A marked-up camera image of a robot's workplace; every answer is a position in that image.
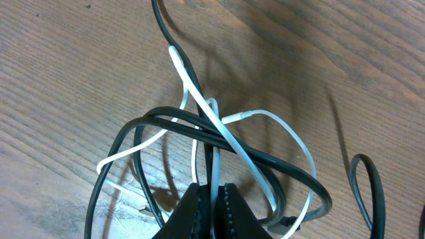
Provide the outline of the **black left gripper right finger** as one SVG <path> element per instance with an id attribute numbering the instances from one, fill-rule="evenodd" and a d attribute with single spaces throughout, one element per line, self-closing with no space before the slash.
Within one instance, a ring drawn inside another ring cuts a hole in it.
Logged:
<path id="1" fill-rule="evenodd" d="M 217 239 L 272 239 L 233 183 L 218 188 L 214 214 Z"/>

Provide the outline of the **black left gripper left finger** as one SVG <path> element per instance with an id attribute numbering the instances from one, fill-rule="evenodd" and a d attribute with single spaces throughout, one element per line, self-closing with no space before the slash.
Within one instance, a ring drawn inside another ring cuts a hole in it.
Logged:
<path id="1" fill-rule="evenodd" d="M 210 236 L 211 198 L 208 188 L 192 183 L 153 239 L 209 239 Z"/>

